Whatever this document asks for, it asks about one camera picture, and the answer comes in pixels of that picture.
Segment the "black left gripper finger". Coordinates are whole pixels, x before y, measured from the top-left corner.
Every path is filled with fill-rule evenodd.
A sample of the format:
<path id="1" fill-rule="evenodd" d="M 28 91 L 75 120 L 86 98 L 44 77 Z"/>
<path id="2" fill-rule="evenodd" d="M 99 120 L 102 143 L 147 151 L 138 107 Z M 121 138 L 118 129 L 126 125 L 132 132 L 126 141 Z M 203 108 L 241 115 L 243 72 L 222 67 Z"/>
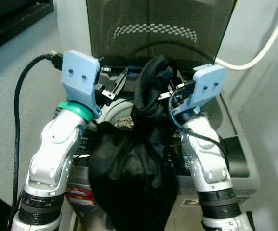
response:
<path id="1" fill-rule="evenodd" d="M 129 68 L 126 67 L 123 71 L 119 73 L 119 75 L 111 76 L 111 80 L 115 83 L 114 89 L 111 91 L 112 95 L 119 95 L 119 93 L 123 90 L 126 83 L 128 71 Z"/>

